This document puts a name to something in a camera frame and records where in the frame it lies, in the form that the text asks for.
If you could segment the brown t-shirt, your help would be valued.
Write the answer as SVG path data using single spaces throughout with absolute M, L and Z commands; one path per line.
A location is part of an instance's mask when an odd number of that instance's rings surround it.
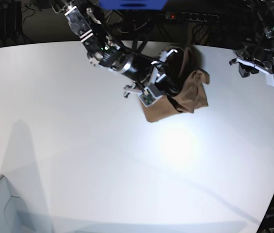
M 201 57 L 193 46 L 174 47 L 177 55 L 166 62 L 167 72 L 180 89 L 176 96 L 163 96 L 150 107 L 142 105 L 148 122 L 153 123 L 180 113 L 194 113 L 196 109 L 207 107 L 208 101 L 204 89 L 210 83 L 210 75 L 201 69 Z

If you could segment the black power strip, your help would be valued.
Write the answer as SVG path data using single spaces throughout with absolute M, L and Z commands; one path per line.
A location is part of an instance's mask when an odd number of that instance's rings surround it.
M 167 20 L 177 20 L 181 22 L 219 23 L 220 17 L 213 14 L 188 13 L 188 12 L 166 12 Z

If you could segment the blue plastic box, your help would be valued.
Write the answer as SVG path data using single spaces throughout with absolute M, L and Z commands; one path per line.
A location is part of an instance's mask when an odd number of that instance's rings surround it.
M 100 0 L 99 5 L 108 10 L 162 10 L 167 0 Z

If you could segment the grey bin at corner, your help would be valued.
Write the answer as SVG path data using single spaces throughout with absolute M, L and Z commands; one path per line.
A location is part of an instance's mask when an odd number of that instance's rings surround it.
M 20 216 L 4 176 L 0 176 L 0 233 L 22 233 Z

